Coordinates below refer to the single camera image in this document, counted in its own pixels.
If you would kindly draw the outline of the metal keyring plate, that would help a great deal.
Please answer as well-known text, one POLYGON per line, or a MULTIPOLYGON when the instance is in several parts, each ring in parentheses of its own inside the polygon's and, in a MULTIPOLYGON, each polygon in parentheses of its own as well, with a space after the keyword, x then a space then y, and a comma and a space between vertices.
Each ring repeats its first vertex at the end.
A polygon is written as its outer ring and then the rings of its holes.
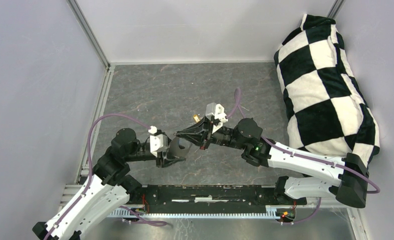
POLYGON ((169 143, 167 156, 169 158, 185 158, 191 147, 191 143, 176 136, 169 143))

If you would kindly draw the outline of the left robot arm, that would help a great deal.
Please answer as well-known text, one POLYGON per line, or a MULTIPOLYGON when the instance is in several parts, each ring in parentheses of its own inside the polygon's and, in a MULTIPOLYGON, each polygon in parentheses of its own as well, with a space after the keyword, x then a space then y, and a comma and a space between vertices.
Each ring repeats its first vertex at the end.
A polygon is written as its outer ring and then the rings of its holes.
POLYGON ((178 137, 170 139, 160 130, 145 142, 131 128, 119 130, 80 190, 54 217, 36 223, 33 233, 40 240, 82 240, 115 209, 141 199, 142 185, 129 175, 128 162, 155 160, 165 168, 184 161, 189 150, 178 137))

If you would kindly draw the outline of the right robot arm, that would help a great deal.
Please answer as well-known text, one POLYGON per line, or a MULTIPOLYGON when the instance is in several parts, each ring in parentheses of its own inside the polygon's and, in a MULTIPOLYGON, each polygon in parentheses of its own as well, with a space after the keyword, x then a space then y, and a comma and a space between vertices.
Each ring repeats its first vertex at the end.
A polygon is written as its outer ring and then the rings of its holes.
POLYGON ((303 178, 280 177, 274 199, 280 204, 300 198, 335 198, 339 203, 362 209, 368 194, 368 170, 360 157, 325 156, 293 149, 262 136, 252 118, 243 118, 234 128, 216 125, 205 117, 176 132, 175 136, 205 150, 211 144, 243 150, 241 157, 253 166, 287 169, 305 174, 303 178))

